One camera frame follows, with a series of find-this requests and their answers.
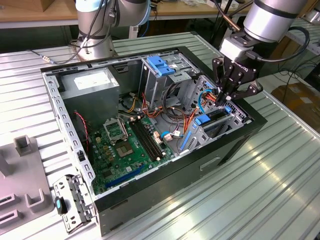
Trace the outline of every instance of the green circuit board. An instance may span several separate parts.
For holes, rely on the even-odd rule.
[[[148,127],[150,136],[154,139],[153,132],[155,128],[150,120],[145,117],[141,120],[141,123],[145,127]],[[152,161],[129,123],[125,122],[124,125],[128,134],[128,140],[117,142],[115,145],[111,144],[107,132],[103,127],[89,135],[92,142],[90,148],[92,151],[91,165],[95,173],[92,186],[96,195],[104,193],[107,190],[106,184],[112,181],[119,180],[129,173],[134,174],[135,171],[139,171],[138,174],[144,173],[174,158],[171,149],[163,143],[162,147],[160,145],[158,147],[165,155],[159,161]],[[117,129],[119,129],[119,126],[116,124],[111,124],[108,127],[109,132],[118,132],[119,130]]]

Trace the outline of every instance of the ram slot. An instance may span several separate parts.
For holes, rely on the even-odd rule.
[[[131,122],[129,123],[129,125],[153,162],[163,157],[158,146],[147,132],[145,126],[140,121]]]

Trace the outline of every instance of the pci slot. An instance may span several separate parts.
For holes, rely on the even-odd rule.
[[[163,155],[152,137],[147,132],[145,126],[140,121],[130,122],[129,125],[151,160],[153,162],[160,160]]]
[[[134,177],[134,176],[136,176],[136,175],[138,175],[144,167],[145,167],[145,166],[142,165],[142,166],[139,167],[138,169],[136,169],[136,170],[134,170],[134,171],[132,171],[132,172],[129,172],[129,173],[127,173],[126,175],[121,176],[121,177],[119,177],[119,178],[117,178],[117,179],[115,179],[115,180],[113,180],[113,181],[111,181],[111,182],[109,182],[109,183],[106,183],[106,184],[104,185],[105,188],[106,188],[106,189],[107,189],[107,188],[111,188],[111,187],[113,187],[114,185],[120,184],[120,183],[122,183],[122,182],[124,182],[124,181],[126,181],[126,180],[128,180],[128,179],[130,179],[130,178],[132,178],[132,177]]]

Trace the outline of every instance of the wooden table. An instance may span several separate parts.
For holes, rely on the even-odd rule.
[[[243,16],[248,9],[237,16]],[[217,16],[217,8],[206,4],[189,6],[181,1],[161,2],[157,16],[151,11],[149,20],[203,19]],[[55,0],[45,12],[5,6],[0,9],[0,29],[77,25],[77,10],[73,0]]]

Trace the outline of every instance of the motherboard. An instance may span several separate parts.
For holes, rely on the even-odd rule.
[[[89,136],[93,152],[91,164],[95,172],[92,186],[96,195],[175,157],[165,143],[156,142],[155,127],[147,117],[138,122],[124,122],[123,126],[127,140],[120,139],[114,143],[105,127]],[[110,124],[107,128],[112,137],[122,133],[118,124]]]

